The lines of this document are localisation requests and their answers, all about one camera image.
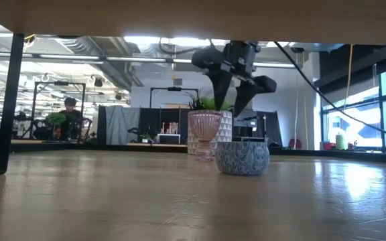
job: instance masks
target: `white geometric pot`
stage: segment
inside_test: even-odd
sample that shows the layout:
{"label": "white geometric pot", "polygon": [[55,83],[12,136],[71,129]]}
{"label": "white geometric pot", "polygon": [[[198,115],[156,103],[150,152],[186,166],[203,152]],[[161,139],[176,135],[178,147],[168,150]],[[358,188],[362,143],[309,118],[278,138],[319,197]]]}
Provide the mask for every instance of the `white geometric pot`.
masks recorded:
{"label": "white geometric pot", "polygon": [[[202,112],[212,112],[214,110],[201,110]],[[216,150],[217,142],[231,142],[232,141],[232,112],[230,111],[220,111],[222,113],[220,128],[217,131],[217,134],[211,141],[211,147]],[[188,138],[187,138],[187,152],[189,155],[195,155],[196,147],[198,146],[199,141],[194,136],[192,130],[190,129],[190,123],[188,123]]]}

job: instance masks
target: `robotic arm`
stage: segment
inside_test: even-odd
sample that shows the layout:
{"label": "robotic arm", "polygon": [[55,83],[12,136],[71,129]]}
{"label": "robotic arm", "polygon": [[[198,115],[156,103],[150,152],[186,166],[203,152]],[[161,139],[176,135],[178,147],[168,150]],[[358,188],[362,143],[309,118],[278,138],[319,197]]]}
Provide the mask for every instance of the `robotic arm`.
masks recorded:
{"label": "robotic arm", "polygon": [[223,52],[218,51],[213,45],[194,52],[192,64],[208,70],[206,75],[214,88],[217,110],[221,108],[226,98],[233,77],[241,80],[241,84],[236,87],[234,116],[238,116],[256,94],[276,91],[276,82],[271,78],[252,76],[255,71],[253,66],[255,54],[260,50],[257,42],[231,41],[224,47]]}

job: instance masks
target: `pink glass vase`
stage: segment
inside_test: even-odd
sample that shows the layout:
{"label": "pink glass vase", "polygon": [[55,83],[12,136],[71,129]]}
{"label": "pink glass vase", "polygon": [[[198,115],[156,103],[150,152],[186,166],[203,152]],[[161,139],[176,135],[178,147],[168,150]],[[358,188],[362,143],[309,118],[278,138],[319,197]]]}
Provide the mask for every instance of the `pink glass vase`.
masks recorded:
{"label": "pink glass vase", "polygon": [[193,134],[199,141],[195,153],[197,161],[214,160],[210,142],[217,134],[221,118],[221,112],[213,110],[193,110],[188,113],[188,124],[192,125]]}

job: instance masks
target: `ceiling duct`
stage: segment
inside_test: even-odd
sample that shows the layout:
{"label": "ceiling duct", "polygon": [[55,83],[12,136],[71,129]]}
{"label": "ceiling duct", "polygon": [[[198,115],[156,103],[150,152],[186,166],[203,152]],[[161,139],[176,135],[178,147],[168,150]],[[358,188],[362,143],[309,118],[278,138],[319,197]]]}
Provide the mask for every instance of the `ceiling duct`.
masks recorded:
{"label": "ceiling duct", "polygon": [[[71,50],[76,55],[84,56],[100,56],[103,55],[101,49],[89,38],[79,37],[77,39],[60,39],[59,42]],[[122,71],[112,65],[112,63],[104,61],[103,64],[95,64],[94,67],[101,70],[108,79],[118,88],[130,89],[132,85],[141,85],[139,81],[132,76],[128,62],[123,64]]]}

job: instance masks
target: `gray curtain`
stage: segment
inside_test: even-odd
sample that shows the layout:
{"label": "gray curtain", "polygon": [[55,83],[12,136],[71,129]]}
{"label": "gray curtain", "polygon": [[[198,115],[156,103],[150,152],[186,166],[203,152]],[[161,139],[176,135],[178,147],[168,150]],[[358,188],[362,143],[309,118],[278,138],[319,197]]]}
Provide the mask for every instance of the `gray curtain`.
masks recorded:
{"label": "gray curtain", "polygon": [[138,128],[139,108],[123,108],[122,106],[108,106],[107,114],[107,144],[126,145],[136,141],[137,134],[128,130]]}

